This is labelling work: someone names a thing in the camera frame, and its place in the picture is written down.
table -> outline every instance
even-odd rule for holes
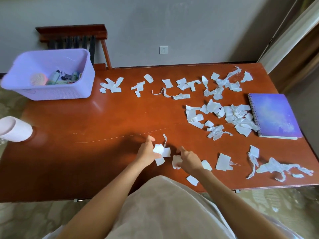
[[[250,72],[253,81],[241,83],[242,92],[225,89],[223,106],[249,104],[248,93],[277,93],[276,88],[262,65],[238,64],[243,71]],[[0,202],[45,201],[74,198],[91,198],[112,179],[114,179],[135,157],[140,144],[148,134],[163,143],[163,133],[168,138],[167,146],[171,155],[183,145],[201,158],[206,159],[214,168],[219,153],[232,158],[233,170],[226,172],[213,169],[213,173],[230,189],[250,189],[266,187],[285,187],[319,184],[319,163],[304,138],[282,140],[260,138],[251,132],[246,138],[236,132],[233,124],[226,124],[224,118],[218,119],[213,113],[204,115],[204,119],[215,125],[223,124],[224,134],[213,141],[207,138],[208,132],[187,123],[185,105],[202,106],[211,96],[204,97],[203,84],[195,84],[196,91],[181,91],[177,87],[169,88],[169,95],[189,93],[190,99],[173,100],[159,93],[163,87],[162,79],[176,80],[186,77],[188,81],[209,79],[209,90],[217,84],[210,79],[213,72],[225,78],[235,65],[186,65],[152,68],[117,68],[96,71],[92,94],[87,99],[29,101],[22,120],[34,126],[34,134],[24,142],[9,142],[0,160]],[[243,73],[232,77],[231,82],[241,80]],[[141,97],[130,90],[137,82],[150,74],[154,82],[144,85]],[[106,94],[99,92],[100,83],[105,78],[116,81],[124,77],[120,85],[121,93]],[[260,149],[261,162],[274,157],[279,162],[298,163],[314,170],[314,175],[304,178],[287,176],[285,182],[274,179],[277,174],[255,174],[249,180],[246,177],[252,167],[248,160],[249,146]],[[138,189],[150,178],[164,175],[197,192],[204,191],[201,184],[191,185],[182,169],[174,170],[172,157],[166,158],[161,166],[153,162],[138,177],[131,192]]]

wall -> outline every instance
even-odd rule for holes
[[[305,137],[319,156],[319,67],[287,95]]]
[[[45,48],[36,26],[55,25],[104,23],[114,67],[257,60],[294,1],[0,0],[0,73]]]

person's left arm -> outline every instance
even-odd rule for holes
[[[153,152],[152,141],[155,139],[148,136],[136,159],[70,220],[57,239],[103,239],[108,235],[138,175],[161,157]]]

purple storage basket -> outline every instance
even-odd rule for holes
[[[30,77],[43,73],[47,77],[56,70],[82,73],[73,84],[33,86]],[[91,95],[95,71],[86,49],[29,51],[19,55],[9,72],[2,78],[1,87],[13,90],[34,101],[87,98]]]

cup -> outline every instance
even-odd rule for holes
[[[0,119],[0,138],[12,142],[27,140],[32,135],[30,124],[15,117],[4,117]]]

